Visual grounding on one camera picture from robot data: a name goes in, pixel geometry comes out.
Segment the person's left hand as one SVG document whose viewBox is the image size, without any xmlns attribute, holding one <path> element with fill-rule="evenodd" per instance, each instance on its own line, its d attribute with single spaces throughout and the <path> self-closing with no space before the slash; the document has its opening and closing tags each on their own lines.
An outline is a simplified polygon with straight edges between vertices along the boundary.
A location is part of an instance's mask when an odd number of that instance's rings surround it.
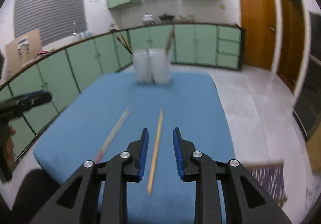
<svg viewBox="0 0 321 224">
<path fill-rule="evenodd" d="M 14 169 L 14 143 L 11 137 L 15 134 L 15 129 L 12 126 L 1 124 L 1 149 L 10 172 Z"/>
</svg>

